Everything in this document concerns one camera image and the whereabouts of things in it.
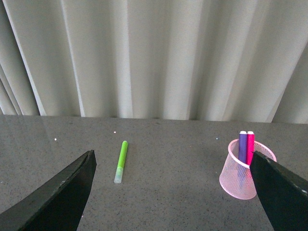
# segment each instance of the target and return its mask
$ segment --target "white curtain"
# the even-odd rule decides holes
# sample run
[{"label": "white curtain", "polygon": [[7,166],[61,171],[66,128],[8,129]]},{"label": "white curtain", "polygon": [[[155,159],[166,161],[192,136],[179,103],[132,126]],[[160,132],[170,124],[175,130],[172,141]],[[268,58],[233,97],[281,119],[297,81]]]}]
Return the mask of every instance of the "white curtain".
[{"label": "white curtain", "polygon": [[307,0],[3,0],[0,114],[308,123]]}]

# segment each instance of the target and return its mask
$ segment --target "pink marker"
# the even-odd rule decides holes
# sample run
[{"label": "pink marker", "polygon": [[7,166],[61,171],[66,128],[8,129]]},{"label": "pink marker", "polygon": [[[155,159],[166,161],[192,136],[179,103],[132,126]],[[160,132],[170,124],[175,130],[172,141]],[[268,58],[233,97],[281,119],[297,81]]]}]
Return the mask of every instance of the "pink marker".
[{"label": "pink marker", "polygon": [[250,165],[255,151],[255,135],[253,131],[247,132],[246,164]]}]

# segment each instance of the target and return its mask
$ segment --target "green marker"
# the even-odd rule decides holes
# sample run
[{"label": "green marker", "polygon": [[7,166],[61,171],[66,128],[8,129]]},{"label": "green marker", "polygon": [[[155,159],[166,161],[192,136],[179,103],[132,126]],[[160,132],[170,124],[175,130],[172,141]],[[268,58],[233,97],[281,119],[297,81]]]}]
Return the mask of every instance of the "green marker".
[{"label": "green marker", "polygon": [[122,181],[127,147],[128,147],[127,141],[123,141],[121,152],[120,152],[120,157],[119,157],[119,162],[117,163],[117,168],[116,168],[116,173],[115,173],[115,183],[116,184],[119,184]]}]

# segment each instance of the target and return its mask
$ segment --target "table surface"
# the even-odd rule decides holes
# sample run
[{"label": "table surface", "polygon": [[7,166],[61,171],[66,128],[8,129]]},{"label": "table surface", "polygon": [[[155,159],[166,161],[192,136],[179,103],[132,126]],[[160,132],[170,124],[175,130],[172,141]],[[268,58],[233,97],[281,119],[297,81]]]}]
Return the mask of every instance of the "table surface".
[{"label": "table surface", "polygon": [[[0,212],[94,149],[97,168],[79,231],[273,230],[257,196],[238,200],[219,184],[240,130],[254,131],[280,164],[308,179],[308,125],[0,116]],[[114,184],[123,140],[124,174]]]}]

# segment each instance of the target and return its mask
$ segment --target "mesh pen holder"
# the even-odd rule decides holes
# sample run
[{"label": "mesh pen holder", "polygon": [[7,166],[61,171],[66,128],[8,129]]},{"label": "mesh pen holder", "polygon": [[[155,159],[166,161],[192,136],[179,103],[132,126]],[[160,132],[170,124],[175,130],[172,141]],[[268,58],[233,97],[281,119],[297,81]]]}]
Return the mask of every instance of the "mesh pen holder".
[{"label": "mesh pen holder", "polygon": [[[263,144],[255,141],[255,151],[276,161],[274,153]],[[233,140],[228,146],[229,154],[219,177],[222,188],[231,196],[248,200],[256,196],[256,188],[251,176],[249,165],[238,159],[239,139]]]}]

